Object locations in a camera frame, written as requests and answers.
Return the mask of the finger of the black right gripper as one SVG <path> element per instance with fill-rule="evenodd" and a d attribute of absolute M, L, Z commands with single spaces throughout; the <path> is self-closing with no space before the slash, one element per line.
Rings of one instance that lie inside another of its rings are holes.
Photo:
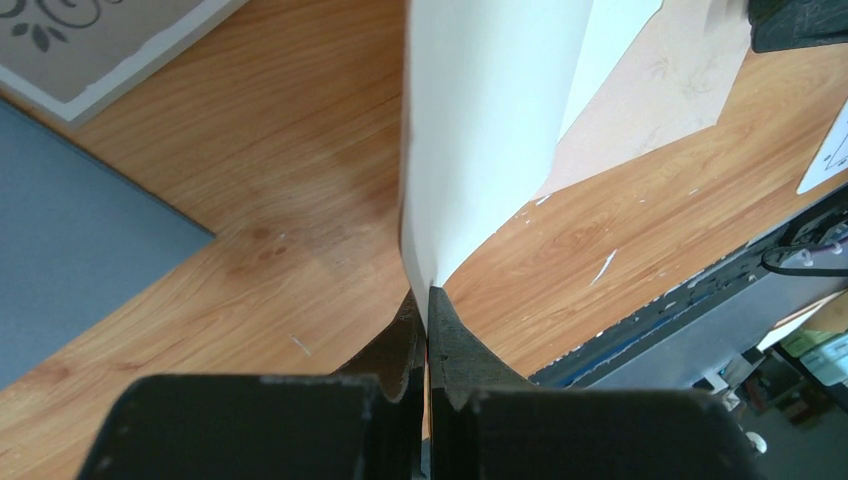
<path fill-rule="evenodd" d="M 755 53 L 847 42 L 847 0 L 750 0 L 747 13 Z"/>

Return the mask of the cream pink envelope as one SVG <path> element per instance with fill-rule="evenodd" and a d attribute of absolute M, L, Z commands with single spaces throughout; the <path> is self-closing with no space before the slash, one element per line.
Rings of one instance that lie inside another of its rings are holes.
<path fill-rule="evenodd" d="M 598 1 L 536 195 L 717 123 L 750 45 L 744 1 Z"/>

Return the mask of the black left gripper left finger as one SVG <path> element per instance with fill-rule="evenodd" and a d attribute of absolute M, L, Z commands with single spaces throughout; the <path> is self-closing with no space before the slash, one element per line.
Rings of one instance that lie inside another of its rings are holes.
<path fill-rule="evenodd" d="M 424 328 L 412 296 L 327 375 L 157 374 L 107 414 L 82 479 L 418 479 Z"/>

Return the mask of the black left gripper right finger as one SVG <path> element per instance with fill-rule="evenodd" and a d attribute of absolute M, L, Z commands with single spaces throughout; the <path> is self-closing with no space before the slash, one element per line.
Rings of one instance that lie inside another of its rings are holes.
<path fill-rule="evenodd" d="M 539 387 L 428 300 L 435 479 L 757 479 L 749 439 L 724 406 L 689 390 Z"/>

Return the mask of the cream letter paper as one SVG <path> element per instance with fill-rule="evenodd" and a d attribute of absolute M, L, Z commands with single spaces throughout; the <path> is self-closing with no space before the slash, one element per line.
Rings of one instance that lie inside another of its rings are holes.
<path fill-rule="evenodd" d="M 400 253 L 422 316 L 430 288 L 541 188 L 557 144 L 660 7 L 408 3 Z"/>

